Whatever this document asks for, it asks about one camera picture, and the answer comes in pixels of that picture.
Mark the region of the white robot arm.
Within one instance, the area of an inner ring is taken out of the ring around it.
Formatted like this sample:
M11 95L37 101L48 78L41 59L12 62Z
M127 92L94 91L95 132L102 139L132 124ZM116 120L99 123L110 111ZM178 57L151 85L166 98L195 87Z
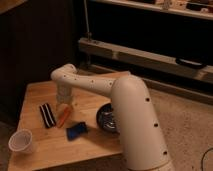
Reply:
M145 82L128 73L118 78L78 75L66 64L51 73L57 103L70 104L72 88L111 100L119 140L130 171L175 171Z

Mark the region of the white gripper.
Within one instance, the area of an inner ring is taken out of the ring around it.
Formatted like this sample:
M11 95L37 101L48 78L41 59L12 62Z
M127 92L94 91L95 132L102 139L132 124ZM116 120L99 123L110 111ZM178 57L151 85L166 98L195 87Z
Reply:
M72 88L58 84L56 86L56 109L59 110L64 106L71 106L73 101Z

